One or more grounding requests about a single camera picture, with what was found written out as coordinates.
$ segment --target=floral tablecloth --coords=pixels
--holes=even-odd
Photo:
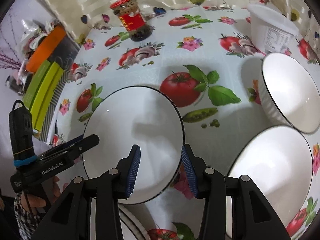
[[[92,112],[109,94],[146,85],[165,93],[178,107],[193,152],[227,175],[245,145],[271,126],[258,91],[265,55],[250,41],[250,14],[246,9],[216,7],[161,13],[149,21],[153,34],[140,43],[131,41],[122,27],[91,30],[60,96],[56,140],[83,134]],[[320,86],[319,64],[304,39],[293,40],[286,54],[297,59]],[[292,238],[305,231],[320,208],[319,133],[305,135],[313,148],[314,176],[305,204],[288,225]],[[60,174],[61,184],[66,186],[75,176],[86,178],[78,160]],[[181,167],[161,195],[127,208],[152,240],[178,240],[182,235],[195,240],[203,207],[203,200],[193,198]]]

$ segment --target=red label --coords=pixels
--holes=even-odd
[[[136,30],[146,24],[146,21],[140,14],[140,11],[137,11],[135,14],[130,13],[121,15],[119,19],[127,31]]]

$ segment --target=nutrition label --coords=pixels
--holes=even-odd
[[[265,53],[279,51],[284,52],[289,45],[291,34],[268,27],[265,37]]]

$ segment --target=white bowl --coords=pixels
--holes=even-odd
[[[159,195],[177,173],[184,144],[182,118],[160,91],[144,86],[120,89],[105,98],[90,117],[84,137],[96,134],[100,143],[83,153],[89,179],[115,168],[141,148],[141,160],[133,193],[119,203],[137,204]]]
[[[274,124],[285,124],[313,133],[320,124],[320,95],[305,68],[295,59],[271,53],[259,77],[261,105]]]
[[[90,240],[96,240],[96,199],[91,202]],[[123,205],[119,204],[119,217],[124,240],[150,240],[140,221]]]
[[[306,139],[288,126],[271,127],[241,152],[228,176],[248,175],[286,226],[300,210],[312,179],[312,155]],[[232,235],[232,203],[227,197],[227,234]]]

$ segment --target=bowl rim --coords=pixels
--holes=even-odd
[[[128,86],[128,87],[120,88],[120,89],[114,91],[113,93],[109,94],[108,96],[106,96],[106,97],[99,103],[99,105],[101,105],[108,97],[110,97],[110,96],[113,95],[114,93],[116,93],[116,92],[118,92],[118,91],[120,91],[120,90],[123,90],[123,89],[130,89],[130,88],[135,88],[135,87],[152,89],[152,90],[160,93],[161,95],[163,95],[166,99],[168,99],[168,101],[172,104],[173,108],[174,108],[175,111],[177,112],[177,115],[178,115],[178,117],[179,117],[179,119],[180,119],[181,128],[182,128],[182,141],[183,141],[183,142],[182,142],[182,145],[184,145],[184,144],[186,143],[186,133],[185,133],[185,128],[184,128],[184,124],[183,124],[183,120],[182,120],[181,114],[179,113],[178,108],[177,108],[177,107],[175,106],[175,104],[171,101],[171,99],[170,99],[167,95],[165,95],[164,93],[162,93],[160,90],[157,90],[157,89],[155,89],[155,88],[153,88],[153,87],[148,87],[148,86],[145,86],[145,85]],[[92,116],[93,116],[93,114],[90,116],[90,118],[89,118],[88,121],[87,121],[87,124],[86,124],[86,126],[85,126],[85,128],[84,128],[83,136],[84,136],[84,134],[85,134],[85,131],[86,131],[87,126],[88,126],[88,123],[89,123],[89,121],[90,121],[90,119],[91,119]],[[85,165],[84,165],[83,154],[81,154],[81,157],[82,157],[81,159],[82,159],[82,165],[83,165],[83,168],[84,168],[84,172],[85,172],[87,178],[89,179],[90,177],[88,176],[87,170],[86,170]],[[158,192],[155,196],[149,198],[148,200],[144,200],[144,201],[137,202],[137,203],[123,203],[123,202],[119,202],[119,204],[121,204],[121,205],[128,205],[128,206],[129,206],[129,205],[138,205],[138,204],[146,203],[146,202],[148,202],[148,201],[150,201],[150,200],[153,200],[154,198],[158,197],[160,194],[162,194],[162,193],[170,186],[170,184],[171,184],[171,183],[173,182],[173,180],[176,178],[176,176],[177,176],[177,174],[178,174],[178,172],[179,172],[179,170],[180,170],[181,164],[182,164],[182,159],[181,159],[181,156],[180,156],[180,160],[179,160],[177,169],[176,169],[173,177],[170,179],[170,181],[168,182],[168,184],[167,184],[160,192]]]
[[[271,52],[271,53],[269,53],[268,55],[266,55],[266,56],[264,57],[264,59],[263,59],[263,61],[262,61],[262,66],[261,66],[261,75],[262,75],[262,79],[263,79],[264,85],[265,85],[265,87],[266,87],[266,90],[267,90],[267,92],[268,92],[268,94],[269,94],[269,96],[270,96],[273,104],[276,106],[277,110],[278,110],[279,113],[282,115],[282,117],[283,117],[283,118],[288,122],[288,124],[290,124],[293,128],[295,128],[296,130],[298,130],[299,132],[302,132],[302,133],[304,133],[304,134],[314,134],[314,133],[319,129],[319,127],[320,127],[320,119],[319,119],[318,126],[317,126],[313,131],[310,131],[310,132],[309,132],[309,131],[303,131],[303,130],[299,129],[298,127],[296,127],[292,122],[290,122],[290,121],[287,119],[287,117],[282,113],[282,111],[280,110],[280,108],[279,108],[278,105],[276,104],[275,100],[273,99],[273,97],[272,97],[272,95],[271,95],[271,93],[270,93],[270,91],[269,91],[269,88],[268,88],[268,86],[267,86],[266,79],[265,79],[265,77],[264,77],[263,67],[264,67],[264,65],[265,65],[265,60],[266,60],[266,58],[269,57],[270,55],[274,55],[274,54],[282,54],[282,55],[284,55],[284,56],[286,56],[286,57],[291,58],[291,59],[294,60],[296,63],[298,63],[298,64],[303,68],[303,70],[310,76],[313,84],[315,85],[315,87],[316,87],[316,89],[317,89],[317,91],[318,91],[318,95],[319,95],[319,99],[320,99],[320,92],[319,92],[319,90],[318,90],[318,87],[317,87],[315,81],[313,80],[313,78],[311,77],[311,75],[309,74],[309,72],[308,72],[296,59],[294,59],[294,58],[292,58],[292,57],[290,57],[290,56],[288,56],[288,55],[286,55],[286,54],[284,54],[284,53],[281,53],[281,52]]]
[[[266,131],[269,131],[271,129],[275,129],[275,128],[279,128],[279,127],[285,127],[285,128],[289,128],[289,129],[292,129],[292,130],[295,130],[297,133],[299,133],[301,135],[301,137],[305,140],[305,142],[307,143],[308,145],[308,148],[309,148],[309,152],[310,152],[310,155],[311,155],[311,160],[313,160],[313,154],[312,154],[312,150],[310,148],[310,145],[307,141],[307,139],[305,138],[305,136],[303,135],[302,132],[300,132],[299,130],[295,129],[294,127],[291,127],[291,126],[288,126],[288,125],[273,125],[269,128],[266,128],[264,129],[263,131],[259,132],[258,134],[256,134],[255,136],[252,137],[251,140],[249,140],[249,142],[242,148],[242,150],[239,152],[239,154],[237,155],[236,159],[234,160],[234,162],[232,163],[228,173],[227,173],[227,176],[229,177],[230,176],[230,173],[233,169],[233,167],[236,165],[236,162],[238,161],[239,157],[241,156],[242,152],[248,147],[248,145],[253,141],[255,140],[255,138],[257,138],[258,136],[260,136],[261,134],[265,133]],[[308,195],[309,195],[309,192],[310,192],[310,189],[311,189],[311,184],[312,184],[312,180],[314,179],[314,174],[313,174],[313,170],[311,171],[311,181],[310,181],[310,185],[309,185],[309,189],[308,189],[308,192],[307,192],[307,195],[306,195],[306,198],[304,201],[306,201],[306,199],[308,198]]]

